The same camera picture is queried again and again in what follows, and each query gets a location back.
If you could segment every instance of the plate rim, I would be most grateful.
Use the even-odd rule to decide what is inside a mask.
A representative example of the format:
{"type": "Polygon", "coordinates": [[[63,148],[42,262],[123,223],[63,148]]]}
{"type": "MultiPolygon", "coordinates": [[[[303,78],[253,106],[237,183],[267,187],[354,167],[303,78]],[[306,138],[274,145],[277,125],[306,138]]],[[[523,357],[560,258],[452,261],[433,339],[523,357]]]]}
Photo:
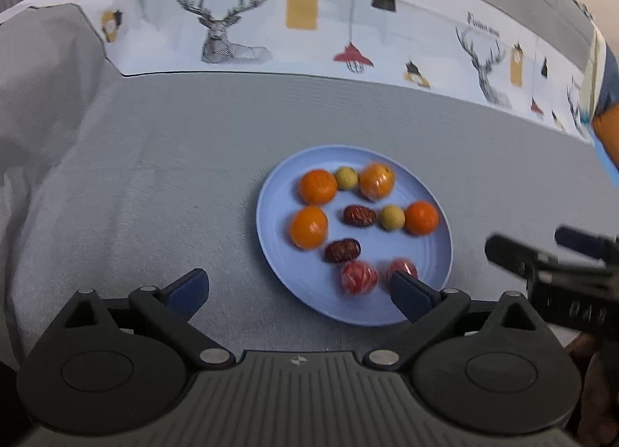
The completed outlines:
{"type": "Polygon", "coordinates": [[[331,319],[335,319],[339,322],[342,323],[346,323],[349,325],[354,325],[354,326],[365,326],[365,327],[382,327],[382,326],[392,326],[395,325],[397,323],[401,323],[403,321],[405,321],[406,319],[404,318],[402,321],[396,321],[394,323],[388,323],[388,324],[366,324],[366,323],[357,323],[357,322],[353,322],[347,319],[342,319],[341,317],[335,315],[335,314],[327,314],[325,313],[323,310],[320,310],[318,308],[315,308],[314,306],[311,306],[310,304],[308,304],[307,302],[305,302],[303,299],[300,299],[295,292],[293,292],[290,287],[288,286],[288,284],[286,282],[284,282],[284,280],[282,280],[280,274],[277,272],[277,268],[274,266],[273,261],[271,260],[271,257],[269,255],[269,253],[267,253],[265,251],[265,246],[264,246],[264,239],[262,238],[262,225],[261,225],[261,208],[262,208],[262,201],[263,201],[263,196],[264,196],[264,191],[265,188],[268,187],[269,183],[271,182],[271,180],[277,175],[277,173],[279,172],[280,169],[282,169],[282,167],[287,164],[289,161],[292,161],[293,159],[296,159],[297,157],[300,157],[302,155],[306,155],[310,152],[316,151],[316,150],[326,150],[328,148],[347,148],[350,150],[358,150],[360,152],[363,152],[365,154],[370,154],[370,155],[374,155],[374,156],[379,156],[382,159],[387,160],[389,163],[398,166],[400,169],[403,169],[406,173],[408,173],[410,176],[412,176],[415,180],[417,180],[417,182],[419,182],[423,188],[428,191],[428,194],[432,197],[432,199],[434,200],[434,202],[436,203],[436,205],[438,206],[439,210],[441,211],[441,214],[443,215],[443,219],[445,220],[445,225],[447,226],[447,234],[448,237],[450,239],[450,266],[447,269],[447,274],[445,277],[445,281],[443,282],[443,284],[441,285],[441,290],[443,288],[445,288],[445,286],[447,285],[448,280],[450,279],[450,275],[451,275],[451,269],[453,267],[454,264],[454,240],[453,240],[453,235],[451,234],[451,227],[450,227],[450,223],[447,219],[447,215],[445,213],[445,210],[443,210],[443,207],[441,206],[441,204],[439,203],[438,199],[436,198],[436,196],[433,194],[433,192],[428,188],[428,186],[419,179],[419,177],[417,175],[415,175],[414,173],[411,172],[411,170],[409,170],[407,167],[403,166],[402,164],[394,161],[393,159],[391,159],[391,157],[388,157],[384,154],[380,154],[378,152],[375,152],[373,150],[370,150],[369,148],[364,148],[364,147],[358,147],[357,145],[345,145],[345,144],[324,144],[324,145],[315,145],[314,147],[308,147],[308,148],[304,148],[302,150],[299,150],[297,152],[295,152],[292,155],[289,155],[288,157],[286,157],[284,160],[280,161],[275,167],[273,167],[273,169],[271,169],[270,173],[268,174],[267,178],[264,180],[264,182],[262,182],[262,186],[260,187],[260,192],[258,194],[258,202],[256,203],[256,234],[258,234],[258,241],[260,243],[260,248],[262,250],[262,255],[264,255],[265,259],[268,262],[268,266],[271,268],[271,271],[273,271],[273,273],[275,274],[275,276],[277,277],[277,279],[279,280],[279,282],[284,285],[284,287],[286,287],[286,289],[300,302],[302,302],[303,304],[305,304],[307,307],[309,307],[310,309],[316,311],[317,313],[322,314],[323,316],[327,316],[330,317],[331,319]]]}

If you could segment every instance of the deer illustration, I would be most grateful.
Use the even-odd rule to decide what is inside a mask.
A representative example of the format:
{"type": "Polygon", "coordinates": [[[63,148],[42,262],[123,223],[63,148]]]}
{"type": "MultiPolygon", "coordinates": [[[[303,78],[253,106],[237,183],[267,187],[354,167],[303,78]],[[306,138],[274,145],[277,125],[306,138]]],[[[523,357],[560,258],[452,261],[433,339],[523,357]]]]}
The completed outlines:
{"type": "Polygon", "coordinates": [[[585,125],[589,124],[589,113],[586,110],[582,110],[580,104],[574,106],[574,102],[572,101],[572,93],[575,89],[580,91],[580,86],[576,83],[574,77],[572,77],[572,84],[569,88],[567,88],[569,111],[572,112],[572,119],[574,120],[578,133],[580,133],[581,136],[586,137],[587,134],[585,125]]]}
{"type": "Polygon", "coordinates": [[[462,46],[462,49],[464,49],[471,57],[473,68],[477,70],[477,74],[479,75],[479,87],[482,88],[482,92],[484,93],[486,100],[488,100],[488,103],[492,103],[493,105],[511,109],[510,99],[507,95],[494,89],[488,81],[488,74],[492,72],[492,67],[494,65],[498,65],[503,61],[503,58],[505,58],[505,51],[501,51],[499,43],[496,42],[496,54],[494,54],[491,49],[490,57],[486,60],[486,63],[482,65],[479,62],[479,57],[474,50],[473,42],[471,41],[471,43],[467,43],[466,41],[466,36],[469,32],[470,28],[466,28],[462,32],[462,36],[460,36],[460,32],[458,32],[458,29],[456,28],[456,35],[460,41],[460,45],[462,46]]]}
{"type": "Polygon", "coordinates": [[[197,5],[191,0],[176,0],[187,12],[196,14],[201,25],[209,29],[202,46],[202,61],[205,63],[264,63],[271,59],[271,53],[265,47],[248,47],[228,41],[228,28],[241,20],[240,14],[247,12],[267,0],[238,0],[238,5],[228,11],[222,19],[214,19],[209,9],[199,0],[197,5]]]}

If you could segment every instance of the circular cap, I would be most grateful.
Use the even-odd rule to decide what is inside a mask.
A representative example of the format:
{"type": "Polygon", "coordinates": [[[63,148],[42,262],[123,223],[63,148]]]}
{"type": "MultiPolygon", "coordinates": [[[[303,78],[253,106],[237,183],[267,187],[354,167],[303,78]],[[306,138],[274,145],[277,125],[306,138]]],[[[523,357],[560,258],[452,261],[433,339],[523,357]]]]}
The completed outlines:
{"type": "Polygon", "coordinates": [[[400,359],[400,355],[395,351],[390,351],[388,349],[377,349],[376,351],[372,351],[369,354],[369,360],[375,364],[380,365],[382,367],[388,367],[389,365],[395,365],[400,359]]]}
{"type": "Polygon", "coordinates": [[[220,365],[230,359],[230,353],[220,347],[211,347],[205,349],[200,353],[200,359],[204,363],[210,363],[212,365],[220,365]]]}
{"type": "Polygon", "coordinates": [[[486,353],[467,362],[466,375],[487,391],[517,393],[533,385],[537,379],[537,370],[522,356],[486,353]]]}
{"type": "Polygon", "coordinates": [[[61,375],[73,389],[87,392],[109,391],[129,380],[133,363],[113,351],[89,351],[70,357],[61,375]]]}

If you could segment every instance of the human hand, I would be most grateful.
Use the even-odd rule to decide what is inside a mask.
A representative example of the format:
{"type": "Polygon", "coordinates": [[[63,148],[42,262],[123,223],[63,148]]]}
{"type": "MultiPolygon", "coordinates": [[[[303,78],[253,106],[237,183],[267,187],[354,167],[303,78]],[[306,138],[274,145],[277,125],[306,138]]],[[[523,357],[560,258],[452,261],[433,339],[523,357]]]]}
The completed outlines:
{"type": "Polygon", "coordinates": [[[608,445],[619,433],[619,396],[611,394],[599,348],[599,341],[588,334],[580,334],[566,348],[576,363],[588,362],[577,430],[578,441],[583,447],[608,445]]]}

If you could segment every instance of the screw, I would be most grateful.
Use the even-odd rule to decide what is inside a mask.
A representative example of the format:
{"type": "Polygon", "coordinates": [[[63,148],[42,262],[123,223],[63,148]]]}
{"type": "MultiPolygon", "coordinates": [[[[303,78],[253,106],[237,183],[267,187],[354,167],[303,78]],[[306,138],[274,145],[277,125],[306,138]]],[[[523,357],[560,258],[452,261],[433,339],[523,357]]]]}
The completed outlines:
{"type": "Polygon", "coordinates": [[[209,363],[211,365],[220,365],[221,363],[225,363],[230,359],[230,353],[228,353],[225,349],[221,349],[219,347],[211,347],[200,352],[200,359],[204,363],[209,363]]]}
{"type": "Polygon", "coordinates": [[[400,360],[400,355],[389,349],[377,349],[369,354],[369,360],[375,365],[388,367],[395,365],[400,360]]]}

